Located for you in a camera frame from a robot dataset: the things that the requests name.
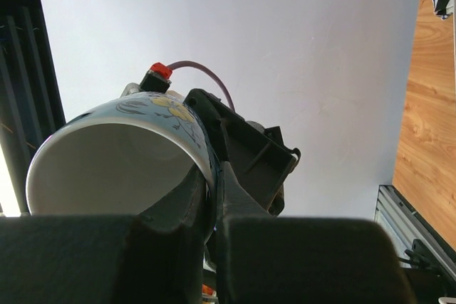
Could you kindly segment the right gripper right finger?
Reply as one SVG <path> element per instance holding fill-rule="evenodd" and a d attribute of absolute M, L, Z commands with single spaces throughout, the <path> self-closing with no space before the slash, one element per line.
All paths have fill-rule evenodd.
<path fill-rule="evenodd" d="M 414 303 L 392 242 L 362 219 L 274 217 L 223 162 L 217 184 L 221 303 Z"/>

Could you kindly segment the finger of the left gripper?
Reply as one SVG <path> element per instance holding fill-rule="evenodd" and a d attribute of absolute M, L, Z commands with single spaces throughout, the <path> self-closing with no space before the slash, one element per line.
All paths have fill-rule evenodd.
<path fill-rule="evenodd" d="M 220 162 L 228 161 L 242 188 L 270 214 L 284 210 L 284 181 L 301 159 L 284 145 L 278 126 L 247 121 L 214 95 L 192 89 L 185 98 L 206 129 Z"/>

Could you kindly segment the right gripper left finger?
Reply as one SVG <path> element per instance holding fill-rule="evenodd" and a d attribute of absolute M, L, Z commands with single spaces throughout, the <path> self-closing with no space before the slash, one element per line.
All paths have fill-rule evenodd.
<path fill-rule="evenodd" d="M 1 220 L 3 303 L 200 303 L 206 181 L 134 216 Z"/>

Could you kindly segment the blue floral mug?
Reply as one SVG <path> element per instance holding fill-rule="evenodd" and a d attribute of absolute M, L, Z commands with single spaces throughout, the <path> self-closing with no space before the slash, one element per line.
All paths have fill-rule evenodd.
<path fill-rule="evenodd" d="M 193 167 L 212 196 L 217 164 L 197 113 L 175 96 L 139 92 L 87 110 L 51 134 L 29 165 L 26 204 L 31 216 L 139 214 Z"/>

